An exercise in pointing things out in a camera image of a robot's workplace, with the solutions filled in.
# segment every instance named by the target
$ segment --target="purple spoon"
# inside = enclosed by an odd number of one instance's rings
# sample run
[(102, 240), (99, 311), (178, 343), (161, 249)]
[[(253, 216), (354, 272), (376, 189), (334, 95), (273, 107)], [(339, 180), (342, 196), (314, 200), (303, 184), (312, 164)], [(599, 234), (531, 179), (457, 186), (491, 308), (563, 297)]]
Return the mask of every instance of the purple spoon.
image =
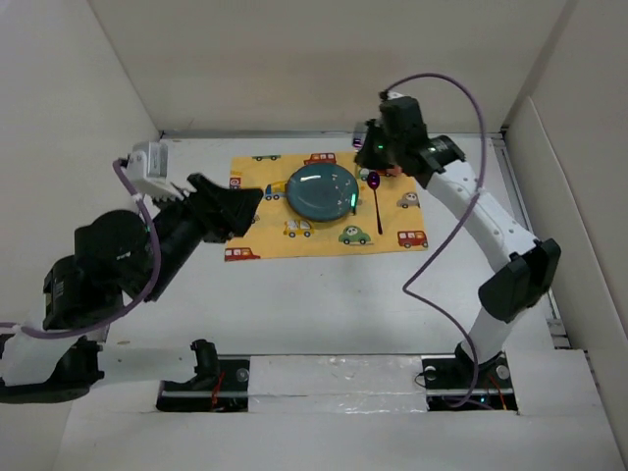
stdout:
[(377, 172), (369, 172), (369, 175), (366, 178), (366, 184), (369, 185), (369, 188), (373, 190), (373, 194), (375, 195), (375, 212), (377, 214), (377, 232), (380, 235), (382, 235), (384, 231), (382, 231), (382, 220), (380, 219), (380, 206), (377, 203), (377, 188), (380, 187), (380, 175)]

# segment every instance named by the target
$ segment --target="placemat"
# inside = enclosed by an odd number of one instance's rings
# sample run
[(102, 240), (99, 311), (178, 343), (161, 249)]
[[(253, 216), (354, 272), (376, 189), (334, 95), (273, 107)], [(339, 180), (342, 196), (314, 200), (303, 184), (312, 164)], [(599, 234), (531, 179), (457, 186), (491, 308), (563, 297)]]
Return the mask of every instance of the placemat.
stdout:
[[(379, 235), (375, 196), (366, 185), (369, 170), (357, 167), (354, 156), (355, 152), (323, 152), (235, 157), (230, 187), (261, 187), (264, 199), (246, 236), (227, 243), (225, 261), (425, 250), (428, 240), (416, 182), (380, 172), (377, 197), (383, 234)], [(289, 177), (303, 165), (321, 162), (338, 164), (355, 175), (359, 183), (355, 214), (317, 223), (304, 220), (289, 207)]]

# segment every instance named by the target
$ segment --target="cartoon car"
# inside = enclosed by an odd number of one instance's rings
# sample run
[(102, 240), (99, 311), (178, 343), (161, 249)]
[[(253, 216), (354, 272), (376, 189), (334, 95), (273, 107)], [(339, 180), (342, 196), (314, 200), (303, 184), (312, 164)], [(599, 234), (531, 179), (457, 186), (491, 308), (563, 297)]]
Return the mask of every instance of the cartoon car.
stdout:
[(277, 159), (281, 159), (282, 156), (278, 155), (278, 154), (274, 154), (274, 155), (254, 155), (253, 157), (251, 157), (252, 159), (255, 159), (258, 162), (261, 162), (262, 160), (266, 160), (266, 159), (270, 159), (270, 160), (277, 160)]
[(410, 206), (416, 206), (417, 208), (421, 207), (421, 203), (419, 203), (419, 195), (414, 191), (408, 191), (401, 199), (399, 199), (396, 203), (397, 206), (401, 208), (409, 208)]
[(380, 177), (393, 177), (393, 174), (389, 174), (386, 170), (371, 170), (371, 169), (360, 169), (356, 175), (357, 178), (366, 182), (366, 178), (369, 176), (371, 172), (377, 172)]
[(260, 258), (260, 256), (255, 255), (249, 247), (225, 249), (226, 262), (236, 262), (237, 260), (256, 260), (258, 258)]
[(336, 163), (336, 154), (327, 153), (327, 154), (312, 154), (310, 158), (303, 161), (303, 165), (310, 164), (335, 164)]
[(410, 248), (415, 245), (423, 245), (427, 248), (428, 239), (423, 231), (399, 231), (396, 233), (399, 246)]
[(271, 199), (279, 199), (286, 196), (286, 183), (287, 182), (274, 182), (266, 186), (264, 191), (264, 197), (269, 201)]
[(229, 178), (229, 188), (238, 189), (241, 185), (242, 179), (240, 177), (230, 177)]
[(314, 233), (314, 228), (304, 220), (295, 221), (290, 219), (284, 222), (284, 236), (296, 237), (306, 236), (310, 237)]
[(357, 226), (347, 226), (338, 237), (338, 242), (342, 242), (345, 245), (349, 245), (351, 243), (360, 243), (364, 245), (366, 242), (370, 242), (371, 238), (368, 234), (364, 233)]

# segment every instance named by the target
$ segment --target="teal plate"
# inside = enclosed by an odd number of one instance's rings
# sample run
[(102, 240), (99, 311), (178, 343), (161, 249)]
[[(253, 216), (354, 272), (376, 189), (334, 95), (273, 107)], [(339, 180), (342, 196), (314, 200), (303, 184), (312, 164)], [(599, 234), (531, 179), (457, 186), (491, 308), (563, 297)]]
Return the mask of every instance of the teal plate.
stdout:
[(335, 221), (357, 204), (355, 177), (336, 164), (311, 164), (298, 169), (286, 188), (290, 207), (310, 221)]

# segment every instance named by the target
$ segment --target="white table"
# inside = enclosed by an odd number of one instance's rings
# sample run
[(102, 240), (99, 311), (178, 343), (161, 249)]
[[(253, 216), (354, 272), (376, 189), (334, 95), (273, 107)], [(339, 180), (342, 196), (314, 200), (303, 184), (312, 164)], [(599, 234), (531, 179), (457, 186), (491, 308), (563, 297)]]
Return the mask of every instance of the white table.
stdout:
[[(477, 169), (480, 139), (453, 136)], [(350, 150), (346, 135), (309, 138), (167, 141), (169, 179), (201, 172), (227, 184), (237, 155)], [(507, 210), (510, 201), (489, 141), (486, 187)], [(455, 224), (442, 204), (420, 190), (428, 238), (436, 247)], [(223, 261), (222, 245), (203, 244), (157, 303), (140, 306), (112, 326), (108, 342), (178, 347), (213, 341), (222, 354), (452, 352), (460, 332), (441, 314), (401, 292), (426, 252)], [(492, 274), (474, 240), (461, 232), (413, 286), (467, 329), (479, 309), (477, 289)], [(552, 348), (544, 298), (515, 328), (510, 346)]]
[[(477, 167), (478, 138), (455, 140)], [(228, 182), (234, 155), (349, 148), (346, 138), (335, 137), (169, 145), (171, 176), (178, 182), (200, 171), (220, 183)], [(510, 209), (491, 145), (489, 150), (486, 187)], [(421, 201), (434, 247), (454, 220), (428, 194), (422, 192)], [(108, 343), (182, 347), (205, 337), (223, 354), (451, 352), (460, 333), (400, 291), (427, 256), (411, 252), (225, 264), (222, 246), (205, 245), (157, 304), (142, 306), (112, 327)], [(415, 289), (468, 328), (478, 311), (477, 287), (490, 275), (483, 254), (463, 233)], [(74, 404), (54, 471), (623, 469), (583, 353), (554, 350), (546, 317), (550, 304), (544, 298), (507, 343), (519, 415), (320, 413), (321, 407), (301, 405), (320, 402), (311, 390), (277, 408), (245, 414), (164, 414), (154, 411), (155, 382), (122, 383), (96, 389)], [(286, 371), (279, 371), (284, 381)], [(308, 372), (297, 373), (311, 383)], [(372, 380), (380, 384), (382, 376), (373, 373)], [(410, 377), (397, 380), (402, 388), (411, 384)], [(425, 405), (420, 393), (416, 399)]]

